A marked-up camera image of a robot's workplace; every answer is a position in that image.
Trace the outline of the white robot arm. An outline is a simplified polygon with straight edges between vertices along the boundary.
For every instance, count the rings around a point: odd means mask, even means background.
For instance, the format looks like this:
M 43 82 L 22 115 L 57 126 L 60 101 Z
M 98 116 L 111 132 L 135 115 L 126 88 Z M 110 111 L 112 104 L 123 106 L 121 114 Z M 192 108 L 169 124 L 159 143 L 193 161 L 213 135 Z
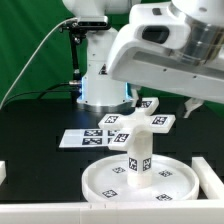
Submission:
M 139 87 L 187 96 L 187 113 L 224 104 L 224 0 L 62 2 L 73 37 L 88 40 L 81 107 L 119 111 Z

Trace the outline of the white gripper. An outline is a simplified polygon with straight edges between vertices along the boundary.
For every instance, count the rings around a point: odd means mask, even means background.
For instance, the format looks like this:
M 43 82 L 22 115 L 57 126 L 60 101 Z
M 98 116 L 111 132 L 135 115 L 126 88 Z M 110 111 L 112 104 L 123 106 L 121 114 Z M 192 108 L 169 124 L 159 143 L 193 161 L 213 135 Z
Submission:
M 178 62 L 169 50 L 140 40 L 133 25 L 125 25 L 111 47 L 107 72 L 114 80 L 192 97 L 185 105 L 184 118 L 204 101 L 224 104 L 224 47 L 210 63 L 200 66 Z M 139 100 L 131 88 L 132 107 Z

